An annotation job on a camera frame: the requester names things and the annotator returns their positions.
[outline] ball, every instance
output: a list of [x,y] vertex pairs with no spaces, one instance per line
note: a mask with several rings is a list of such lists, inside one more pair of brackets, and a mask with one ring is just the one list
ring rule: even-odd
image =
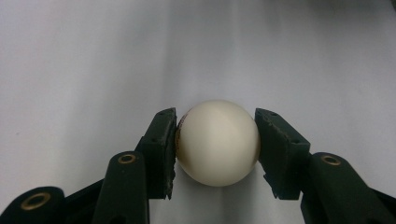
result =
[[177,160],[196,181],[224,187],[243,179],[260,154],[260,136],[249,113],[223,100],[200,103],[177,126]]

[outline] ping pong ball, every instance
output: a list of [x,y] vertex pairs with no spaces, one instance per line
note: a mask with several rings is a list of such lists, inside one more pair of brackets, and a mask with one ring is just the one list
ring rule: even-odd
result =
[[249,113],[234,103],[213,100],[193,107],[180,120],[177,160],[196,181],[223,187],[243,179],[254,168],[260,137]]

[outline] white surface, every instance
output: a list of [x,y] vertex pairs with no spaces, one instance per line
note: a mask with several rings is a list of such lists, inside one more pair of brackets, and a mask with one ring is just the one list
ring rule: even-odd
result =
[[202,102],[190,109],[177,127],[177,161],[202,184],[230,186],[256,165],[259,130],[240,105],[224,100]]
[[[389,0],[0,1],[0,210],[90,185],[155,113],[214,98],[279,113],[396,197],[395,36]],[[177,166],[151,223],[304,223],[262,175],[217,189]]]

